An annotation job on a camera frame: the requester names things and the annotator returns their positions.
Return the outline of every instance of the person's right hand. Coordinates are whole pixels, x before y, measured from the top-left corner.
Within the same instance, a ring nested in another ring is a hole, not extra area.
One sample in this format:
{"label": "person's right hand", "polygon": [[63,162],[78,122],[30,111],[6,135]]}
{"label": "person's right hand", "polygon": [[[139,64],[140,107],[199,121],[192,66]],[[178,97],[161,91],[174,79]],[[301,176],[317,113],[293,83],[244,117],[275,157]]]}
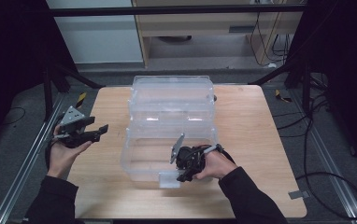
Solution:
{"label": "person's right hand", "polygon": [[205,169],[201,173],[194,175],[193,179],[203,179],[205,177],[223,178],[237,168],[233,162],[216,150],[206,154],[205,159]]}

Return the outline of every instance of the black curtain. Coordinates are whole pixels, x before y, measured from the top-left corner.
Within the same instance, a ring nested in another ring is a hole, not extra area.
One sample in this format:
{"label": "black curtain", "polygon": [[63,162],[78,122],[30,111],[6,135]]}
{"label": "black curtain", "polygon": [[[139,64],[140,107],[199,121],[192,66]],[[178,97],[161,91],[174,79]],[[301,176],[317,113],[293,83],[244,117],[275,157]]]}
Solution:
{"label": "black curtain", "polygon": [[[311,72],[322,72],[328,77],[327,96],[357,152],[357,1],[309,3],[322,7],[304,14],[289,57],[305,57]],[[293,77],[301,74],[291,72],[290,76],[295,80]]]}
{"label": "black curtain", "polygon": [[[21,13],[48,8],[43,0],[0,0],[0,125],[15,95],[43,82],[46,66],[77,71],[54,18]],[[67,85],[64,74],[51,75]]]}

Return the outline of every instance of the gray floor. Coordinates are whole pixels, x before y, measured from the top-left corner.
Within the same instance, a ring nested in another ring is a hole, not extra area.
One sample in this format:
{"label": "gray floor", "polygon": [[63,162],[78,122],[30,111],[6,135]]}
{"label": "gray floor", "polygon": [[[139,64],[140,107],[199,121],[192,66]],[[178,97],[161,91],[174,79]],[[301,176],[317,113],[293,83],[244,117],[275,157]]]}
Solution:
{"label": "gray floor", "polygon": [[[154,38],[150,52],[150,64],[147,68],[117,68],[103,73],[84,72],[83,75],[109,86],[130,85],[136,75],[208,75],[214,83],[243,84],[263,77],[272,70],[273,68],[255,62],[251,48],[243,35],[194,36],[191,41],[187,42],[166,42]],[[300,88],[285,90],[282,86],[284,78],[284,75],[276,77],[263,86],[272,115],[284,115],[274,117],[277,127],[282,127],[301,118],[296,103],[287,103],[275,97],[275,89],[281,90],[283,96],[293,99],[300,92]],[[97,90],[92,90],[74,79],[69,79],[69,81],[72,88],[69,93],[64,95],[63,108],[74,104],[79,94],[86,91],[87,98],[82,107],[82,112],[89,115]],[[318,91],[312,92],[312,96],[317,94],[319,94]],[[44,118],[43,97],[41,85],[18,94],[12,103],[12,107],[22,109],[12,109],[7,115],[6,123],[18,120],[0,127],[0,203],[4,200],[15,175],[21,169],[21,165],[41,128]],[[357,187],[357,158],[350,155],[348,141],[340,131],[331,112],[328,111],[328,106],[315,113],[314,122],[313,131],[320,134],[323,146],[327,148],[336,168]],[[299,122],[291,128],[279,130],[295,176],[304,172],[304,136],[288,136],[304,133],[305,129],[306,124]],[[307,168],[310,172],[326,169],[321,158],[322,154],[318,145],[309,137],[307,141]],[[45,173],[44,155],[43,150],[41,150],[10,213],[10,219],[21,219],[36,196],[39,183]],[[332,179],[329,177],[311,177],[310,183],[314,191],[329,206],[343,215],[346,214],[341,198],[337,196],[336,188],[332,184],[334,183]],[[307,190],[304,180],[299,180],[298,185],[300,190]],[[300,219],[290,219],[291,223],[356,223],[331,214],[314,197],[306,198],[305,203],[307,216]]]}

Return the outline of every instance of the cabinet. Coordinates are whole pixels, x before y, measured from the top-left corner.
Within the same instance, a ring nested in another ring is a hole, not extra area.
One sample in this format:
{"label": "cabinet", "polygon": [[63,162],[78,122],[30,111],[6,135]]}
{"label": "cabinet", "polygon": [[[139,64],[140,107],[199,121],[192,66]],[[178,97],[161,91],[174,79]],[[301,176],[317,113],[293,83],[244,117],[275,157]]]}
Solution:
{"label": "cabinet", "polygon": [[[50,8],[131,7],[130,0],[48,0]],[[142,63],[135,18],[56,17],[65,44],[79,69],[110,63]]]}
{"label": "cabinet", "polygon": [[[299,0],[279,0],[275,4],[293,4]],[[134,7],[246,5],[250,0],[132,0]],[[154,36],[251,34],[254,54],[259,63],[267,62],[265,52],[275,35],[294,34],[302,12],[209,13],[139,15],[136,23],[145,64]]]}

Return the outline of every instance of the transparent plastic container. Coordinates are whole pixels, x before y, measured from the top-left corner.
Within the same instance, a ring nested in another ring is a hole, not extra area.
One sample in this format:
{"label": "transparent plastic container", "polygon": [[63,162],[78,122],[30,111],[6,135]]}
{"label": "transparent plastic container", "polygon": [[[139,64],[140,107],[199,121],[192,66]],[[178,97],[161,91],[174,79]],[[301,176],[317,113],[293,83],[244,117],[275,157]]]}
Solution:
{"label": "transparent plastic container", "polygon": [[129,111],[121,167],[134,181],[179,188],[179,171],[169,161],[181,134],[187,147],[218,143],[208,77],[135,77]]}
{"label": "transparent plastic container", "polygon": [[131,91],[131,120],[214,120],[209,77],[135,77]]}

